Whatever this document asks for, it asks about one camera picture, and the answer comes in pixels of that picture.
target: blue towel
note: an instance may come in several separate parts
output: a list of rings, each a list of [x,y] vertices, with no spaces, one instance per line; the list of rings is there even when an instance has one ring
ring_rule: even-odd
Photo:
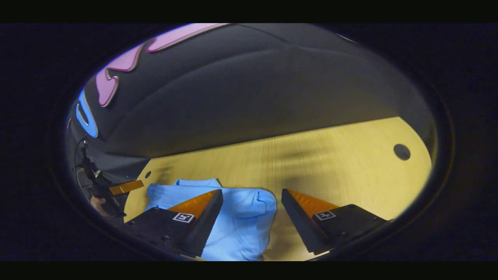
[[[201,258],[206,261],[260,261],[269,241],[276,199],[263,189],[222,188],[216,179],[177,180],[174,185],[151,184],[146,211],[168,209],[185,200],[221,188],[223,205]]]

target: table surface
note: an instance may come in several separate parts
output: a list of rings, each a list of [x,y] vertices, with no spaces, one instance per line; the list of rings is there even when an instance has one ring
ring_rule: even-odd
[[[395,155],[399,143],[408,147],[410,159]],[[303,261],[316,256],[306,250],[281,204],[283,188],[392,219],[420,193],[430,171],[426,146],[399,117],[324,128],[154,158],[137,178],[144,187],[129,193],[124,221],[144,211],[151,183],[217,178],[223,187],[262,188],[278,205],[263,259]]]

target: black fabric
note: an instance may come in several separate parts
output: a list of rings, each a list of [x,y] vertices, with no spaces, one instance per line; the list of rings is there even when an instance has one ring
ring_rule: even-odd
[[[85,94],[112,154],[154,158],[401,116],[427,142],[419,89],[372,52],[309,24],[236,24],[146,52],[107,107]]]

